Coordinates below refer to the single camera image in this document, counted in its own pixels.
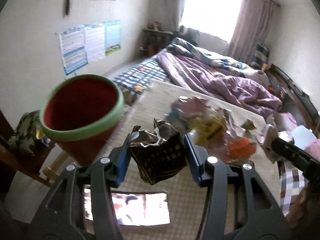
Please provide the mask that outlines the person's right hand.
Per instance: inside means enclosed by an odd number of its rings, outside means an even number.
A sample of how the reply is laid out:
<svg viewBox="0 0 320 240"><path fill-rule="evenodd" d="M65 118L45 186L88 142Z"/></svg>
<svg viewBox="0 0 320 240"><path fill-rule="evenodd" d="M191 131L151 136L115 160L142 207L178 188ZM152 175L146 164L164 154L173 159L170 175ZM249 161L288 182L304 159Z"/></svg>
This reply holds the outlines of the person's right hand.
<svg viewBox="0 0 320 240"><path fill-rule="evenodd" d="M319 184L308 182L286 216L292 239L319 239Z"/></svg>

